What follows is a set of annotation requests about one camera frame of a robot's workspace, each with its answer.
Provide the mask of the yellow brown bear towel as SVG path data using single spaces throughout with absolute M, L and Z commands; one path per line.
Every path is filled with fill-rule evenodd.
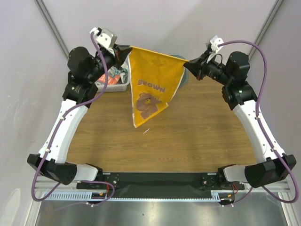
M 181 84 L 186 62 L 183 58 L 132 47 L 129 66 L 135 128 L 168 107 Z

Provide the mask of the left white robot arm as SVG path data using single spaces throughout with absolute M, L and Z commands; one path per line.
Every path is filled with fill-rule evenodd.
M 83 116 L 91 106 L 98 88 L 95 82 L 104 74 L 105 68 L 122 66 L 132 48 L 115 44 L 113 52 L 100 48 L 104 63 L 98 55 L 91 55 L 85 47 L 76 47 L 69 53 L 68 84 L 56 122 L 42 148 L 30 154 L 27 162 L 42 175 L 60 184 L 72 181 L 87 181 L 92 188 L 103 184 L 99 168 L 89 164 L 74 164 L 66 161 L 69 146 Z

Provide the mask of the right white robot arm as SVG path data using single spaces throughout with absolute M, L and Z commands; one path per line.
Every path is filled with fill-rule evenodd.
M 218 169 L 216 183 L 221 189 L 228 189 L 233 182 L 245 182 L 258 188 L 286 179 L 289 169 L 296 165 L 295 157 L 287 155 L 273 137 L 267 123 L 256 105 L 259 99 L 247 82 L 250 69 L 247 54 L 236 51 L 230 54 L 226 64 L 220 64 L 204 52 L 199 58 L 186 62 L 197 80 L 209 77 L 222 84 L 222 97 L 243 125 L 251 141 L 256 164 L 229 165 Z

